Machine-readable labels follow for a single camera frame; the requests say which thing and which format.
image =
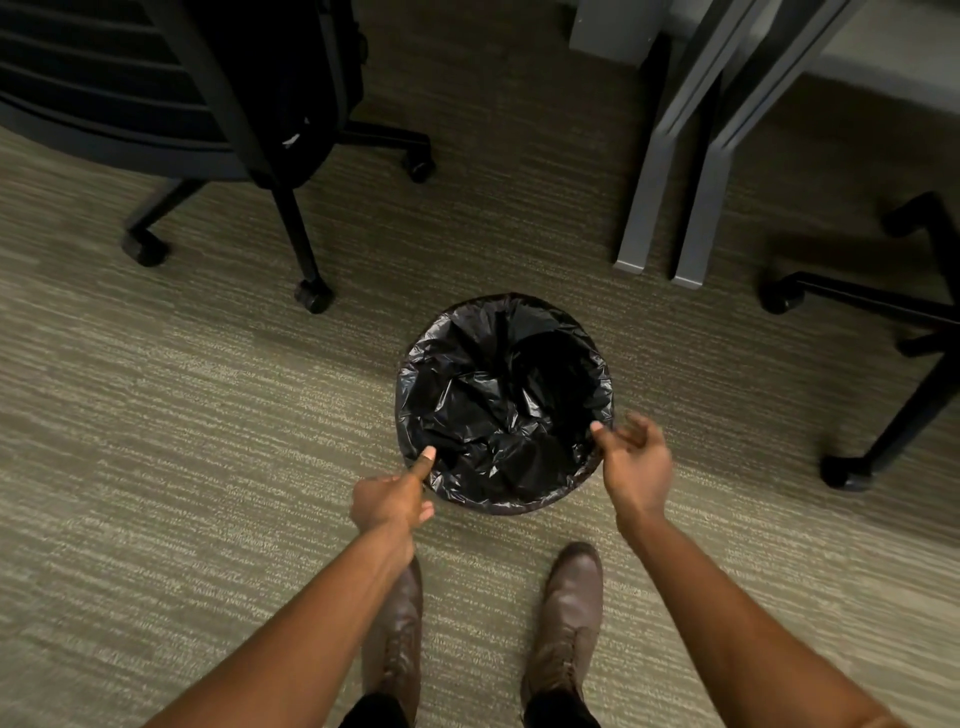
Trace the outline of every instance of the black pants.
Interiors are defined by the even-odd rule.
[[[526,728],[600,728],[584,701],[572,692],[534,695],[523,714]],[[382,692],[364,695],[344,717],[340,728],[412,728],[396,698]]]

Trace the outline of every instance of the chair leg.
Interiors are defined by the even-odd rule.
[[[297,255],[297,263],[303,272],[303,280],[297,286],[294,297],[310,313],[323,313],[333,303],[334,293],[320,276],[310,238],[300,215],[300,207],[297,205],[297,197],[288,187],[273,189],[271,192],[274,194],[276,209],[280,213],[283,227],[287,230],[290,244]]]
[[[120,241],[123,252],[147,268],[162,263],[170,254],[170,246],[150,232],[149,227],[199,192],[205,184],[206,180],[164,182],[124,223],[127,232]]]
[[[405,129],[367,124],[362,121],[348,121],[337,137],[337,143],[355,147],[405,150],[403,168],[410,175],[410,179],[417,184],[426,182],[437,169],[430,154],[430,137],[424,133],[408,132]]]
[[[794,273],[773,283],[766,283],[760,288],[760,303],[770,313],[786,313],[803,303],[806,293],[916,326],[943,328],[960,325],[960,313],[954,306],[813,273]]]
[[[820,476],[831,488],[864,491],[874,474],[885,469],[960,392],[960,354],[947,352],[863,457],[828,455]]]
[[[951,297],[960,303],[960,233],[940,195],[925,192],[885,214],[880,218],[880,225],[891,237],[904,237],[920,228],[926,229],[937,267],[947,281]]]

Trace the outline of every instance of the black trash bag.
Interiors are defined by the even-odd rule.
[[[589,425],[613,421],[607,363],[568,314],[518,293],[449,308],[396,380],[396,435],[410,465],[428,445],[427,485],[484,513],[562,498],[600,463]]]

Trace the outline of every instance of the black office chair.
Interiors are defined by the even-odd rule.
[[[960,235],[943,201],[933,192],[925,192],[884,215],[881,224],[892,237],[904,237],[926,228],[937,266],[947,281],[954,305],[923,301],[812,273],[794,273],[760,288],[760,302],[770,313],[786,313],[804,302],[804,294],[812,293],[933,329],[925,336],[897,344],[904,356],[932,353],[942,356],[874,445],[863,457],[828,455],[821,461],[820,475],[827,485],[845,491],[869,488],[873,475],[890,465],[960,390],[960,308],[957,307],[960,302]]]
[[[333,300],[294,189],[333,144],[406,151],[434,170],[425,134],[349,120],[363,98],[366,40],[349,0],[2,0],[0,126],[76,157],[170,178],[126,223],[144,266],[169,248],[150,226],[212,180],[269,189],[303,281]]]

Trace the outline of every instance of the brown leather boot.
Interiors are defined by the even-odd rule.
[[[565,690],[583,698],[584,677],[603,619],[603,568],[590,544],[567,545],[543,589],[540,624],[520,687],[526,709],[540,692]]]
[[[385,692],[413,726],[420,704],[420,634],[423,581],[414,557],[390,590],[361,650],[363,692]]]

